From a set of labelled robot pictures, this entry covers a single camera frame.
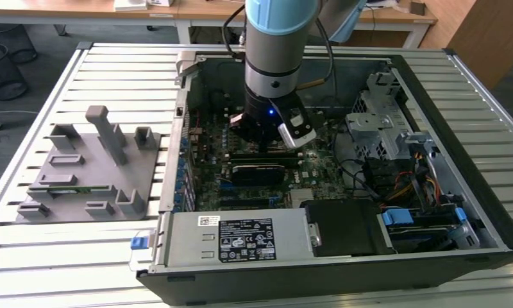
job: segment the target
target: light blue arm link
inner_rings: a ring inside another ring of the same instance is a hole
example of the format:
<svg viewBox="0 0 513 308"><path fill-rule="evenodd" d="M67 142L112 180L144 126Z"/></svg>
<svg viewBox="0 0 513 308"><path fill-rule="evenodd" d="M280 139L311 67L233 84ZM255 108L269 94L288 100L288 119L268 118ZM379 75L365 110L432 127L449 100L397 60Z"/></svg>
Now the light blue arm link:
<svg viewBox="0 0 513 308"><path fill-rule="evenodd" d="M329 37L329 40L333 42L343 43L349 39L349 36L352 35L357 20L360 19L360 15L367 4L367 0L359 1L360 2L356 5L356 9L348 14L348 18L345 19L343 25Z"/></svg>

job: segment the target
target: barcode label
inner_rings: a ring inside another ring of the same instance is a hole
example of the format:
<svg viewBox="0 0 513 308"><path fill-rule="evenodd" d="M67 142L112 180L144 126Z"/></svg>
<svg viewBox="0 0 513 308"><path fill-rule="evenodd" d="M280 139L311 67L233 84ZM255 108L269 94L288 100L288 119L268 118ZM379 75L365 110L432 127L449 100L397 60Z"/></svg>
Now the barcode label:
<svg viewBox="0 0 513 308"><path fill-rule="evenodd" d="M199 216L197 226L199 227L219 226L220 220L221 220L220 216Z"/></svg>

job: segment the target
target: white sticker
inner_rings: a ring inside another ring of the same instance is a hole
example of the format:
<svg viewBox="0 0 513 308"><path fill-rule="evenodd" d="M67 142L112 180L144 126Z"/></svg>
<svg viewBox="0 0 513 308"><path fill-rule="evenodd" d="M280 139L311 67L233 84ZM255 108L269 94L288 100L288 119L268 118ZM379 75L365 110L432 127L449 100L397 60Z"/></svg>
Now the white sticker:
<svg viewBox="0 0 513 308"><path fill-rule="evenodd" d="M221 220L220 216L199 216L197 226L199 227L219 226L220 220Z"/></svg>
<svg viewBox="0 0 513 308"><path fill-rule="evenodd" d="M173 18L171 14L151 14L151 17Z"/></svg>

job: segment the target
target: white slatted table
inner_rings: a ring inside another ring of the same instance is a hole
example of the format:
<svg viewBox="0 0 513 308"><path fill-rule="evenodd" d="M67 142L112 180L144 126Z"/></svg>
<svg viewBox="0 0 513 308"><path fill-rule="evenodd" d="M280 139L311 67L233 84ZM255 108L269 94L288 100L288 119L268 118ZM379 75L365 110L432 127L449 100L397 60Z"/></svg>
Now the white slatted table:
<svg viewBox="0 0 513 308"><path fill-rule="evenodd" d="M105 105L108 118L124 132L151 126L163 135L151 196L161 195L168 134L179 91L180 50L223 51L216 46L95 44L76 51L57 86L0 181L0 307L167 307L135 279L128 267L129 240L156 227L159 201L145 221L19 225L17 203L52 148L43 139L52 124L85 121L89 105ZM309 48L323 53L320 48ZM513 217L513 123L471 73L441 51L339 49L337 53L400 53L469 152L500 201ZM411 111L420 125L419 114ZM321 296L216 307L513 307L513 264L471 273L433 289Z"/></svg>

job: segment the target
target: white cable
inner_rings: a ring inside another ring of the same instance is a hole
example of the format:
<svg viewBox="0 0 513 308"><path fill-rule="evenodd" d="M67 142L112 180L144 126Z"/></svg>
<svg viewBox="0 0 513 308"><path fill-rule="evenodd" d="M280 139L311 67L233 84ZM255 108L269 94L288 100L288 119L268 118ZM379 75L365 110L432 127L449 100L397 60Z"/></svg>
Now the white cable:
<svg viewBox="0 0 513 308"><path fill-rule="evenodd" d="M28 110L9 110L9 111L0 111L0 114L39 114L37 111L28 111Z"/></svg>

